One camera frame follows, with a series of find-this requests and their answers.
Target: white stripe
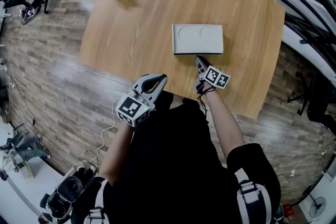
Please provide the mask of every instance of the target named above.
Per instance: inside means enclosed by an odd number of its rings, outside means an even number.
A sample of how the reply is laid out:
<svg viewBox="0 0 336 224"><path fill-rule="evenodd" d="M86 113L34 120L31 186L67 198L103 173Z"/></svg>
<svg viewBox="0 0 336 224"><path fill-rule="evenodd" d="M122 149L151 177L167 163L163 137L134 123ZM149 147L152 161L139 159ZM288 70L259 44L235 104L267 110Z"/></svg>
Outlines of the white stripe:
<svg viewBox="0 0 336 224"><path fill-rule="evenodd" d="M246 175L244 169L239 169L237 172L235 172L235 176L238 179L238 183L241 183L244 180L249 180L248 176Z"/></svg>
<svg viewBox="0 0 336 224"><path fill-rule="evenodd" d="M96 204L95 207L100 206L101 208L104 208L104 198L103 198L103 193L104 193L104 188L105 185L107 183L107 179L105 179L102 183L101 183L101 187L97 193L97 197L96 197Z"/></svg>
<svg viewBox="0 0 336 224"><path fill-rule="evenodd" d="M267 189L259 184L256 184L256 186L261 190L262 196L264 198L265 202L265 210L266 210L266 224L269 224L271 222L271 214L272 214L272 206L271 206L271 200L269 198Z"/></svg>
<svg viewBox="0 0 336 224"><path fill-rule="evenodd" d="M240 190L237 192L237 202L238 202L238 206L239 206L239 211L240 211L240 216L241 216L241 222L243 224L249 224L250 221L248 219L248 214L247 214L247 210L246 210L246 204L245 201L243 199L243 196L240 193Z"/></svg>

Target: black railing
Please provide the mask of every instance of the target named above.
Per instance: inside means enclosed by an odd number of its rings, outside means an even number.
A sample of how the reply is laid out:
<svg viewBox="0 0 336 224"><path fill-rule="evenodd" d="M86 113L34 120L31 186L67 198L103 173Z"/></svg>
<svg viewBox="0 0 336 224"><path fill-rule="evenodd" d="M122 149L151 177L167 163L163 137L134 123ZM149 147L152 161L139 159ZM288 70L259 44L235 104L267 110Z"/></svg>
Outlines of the black railing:
<svg viewBox="0 0 336 224"><path fill-rule="evenodd" d="M319 36L325 37L322 31L299 9L297 9L292 3L290 3L288 0L280 0L283 3L285 3L287 6L289 6L291 9L293 9L297 14L299 14L305 21L307 21L312 28L318 33ZM309 38L306 40L311 40L312 44L315 48L317 48L326 58L328 64L330 67L336 71L336 52L332 48L331 44L321 44L320 42L317 42L314 36L309 35Z"/></svg>
<svg viewBox="0 0 336 224"><path fill-rule="evenodd" d="M312 22L300 9L298 9L294 4L288 0L280 0L288 7L290 7L294 12L296 12L303 20L296 16L286 14L286 18L291 21L291 23L296 24L304 36L303 44L310 44L319 54L323 55L323 58L329 64L329 66L336 72L336 51L333 49L334 44L336 44L336 35L331 29L328 23L321 17L321 15L306 1L299 0L304 6L306 6L315 16L321 21L322 25L327 31L318 27L314 22ZM336 9L333 7L329 0L317 0L319 1L329 12L330 16L336 22Z"/></svg>

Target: shoe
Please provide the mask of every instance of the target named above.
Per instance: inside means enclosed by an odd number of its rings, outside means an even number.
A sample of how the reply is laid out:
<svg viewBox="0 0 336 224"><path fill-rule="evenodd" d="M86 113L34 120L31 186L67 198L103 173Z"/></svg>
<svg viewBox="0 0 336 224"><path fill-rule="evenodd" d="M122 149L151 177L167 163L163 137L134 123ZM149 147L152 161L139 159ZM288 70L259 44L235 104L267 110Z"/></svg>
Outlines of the shoe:
<svg viewBox="0 0 336 224"><path fill-rule="evenodd" d="M36 140L36 141L37 141L38 143L41 143L42 136L41 136L40 134L37 134L36 137L37 137L37 140Z"/></svg>
<svg viewBox="0 0 336 224"><path fill-rule="evenodd" d="M45 147L43 148L45 151L46 151L46 153L47 153L47 158L48 159L50 159L51 158L51 154L50 154L50 152L49 152L49 150L47 150Z"/></svg>

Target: white cable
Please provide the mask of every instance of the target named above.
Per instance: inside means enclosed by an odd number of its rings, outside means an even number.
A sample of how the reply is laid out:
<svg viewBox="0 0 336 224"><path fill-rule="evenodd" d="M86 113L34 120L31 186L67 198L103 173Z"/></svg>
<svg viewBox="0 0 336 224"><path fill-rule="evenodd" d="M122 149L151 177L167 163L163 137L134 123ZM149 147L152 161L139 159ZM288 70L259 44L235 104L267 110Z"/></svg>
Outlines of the white cable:
<svg viewBox="0 0 336 224"><path fill-rule="evenodd" d="M118 100L118 99L120 99L120 97L116 98L116 99L114 100L114 102L113 102L113 105L112 105L112 116L113 116L114 124L113 124L112 126L110 126L110 127L108 127L108 128L106 128L106 129L104 129L104 130L101 131L101 137L103 138L103 144L102 144L99 148L97 148L96 156L95 156L92 160L90 160L90 161L87 161L86 159L84 159L84 160L82 160L82 161L80 161L80 162L74 164L74 165L72 166L73 168L74 168L76 165L78 165L78 164L80 164L80 163L84 163L84 162L87 162L87 163L92 164L91 162L93 162L95 159L98 158L98 153L99 153L98 150L100 150L102 147L105 146L104 132L107 131L107 130L109 130L109 129L111 129L111 128L113 128L113 127L115 127L115 124L116 124L116 123L115 123L115 122L116 122L115 120L116 120L116 118L114 117L114 111L113 111L113 108L114 108L114 104L116 103L116 100Z"/></svg>
<svg viewBox="0 0 336 224"><path fill-rule="evenodd" d="M325 147L325 149L322 151L322 156L325 155L325 153L327 152L328 148L330 147L330 145L331 145L333 142L334 142L334 141L330 142L330 143ZM311 157L311 156L314 156L314 155L319 154L319 153L320 153L320 151L315 152L315 153L313 153L313 154L310 154L310 155L304 157L302 160L300 160L300 161L294 166L294 168L291 170L291 173L290 173L290 175L289 175L289 178L292 178L292 177L294 176L295 168L296 168L300 163L302 163L306 158Z"/></svg>

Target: circular indentation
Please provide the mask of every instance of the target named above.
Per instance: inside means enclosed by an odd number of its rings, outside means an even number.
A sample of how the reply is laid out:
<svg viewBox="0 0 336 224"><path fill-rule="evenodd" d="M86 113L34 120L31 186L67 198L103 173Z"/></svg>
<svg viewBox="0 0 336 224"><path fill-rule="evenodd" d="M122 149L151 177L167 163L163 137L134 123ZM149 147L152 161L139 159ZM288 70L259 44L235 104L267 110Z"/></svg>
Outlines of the circular indentation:
<svg viewBox="0 0 336 224"><path fill-rule="evenodd" d="M204 26L201 31L199 31L199 36L205 42L217 42L217 36L214 35L213 26Z"/></svg>
<svg viewBox="0 0 336 224"><path fill-rule="evenodd" d="M199 40L199 35L197 33L195 34L195 27L193 26L183 26L178 31L178 37L180 40L187 43L193 43Z"/></svg>

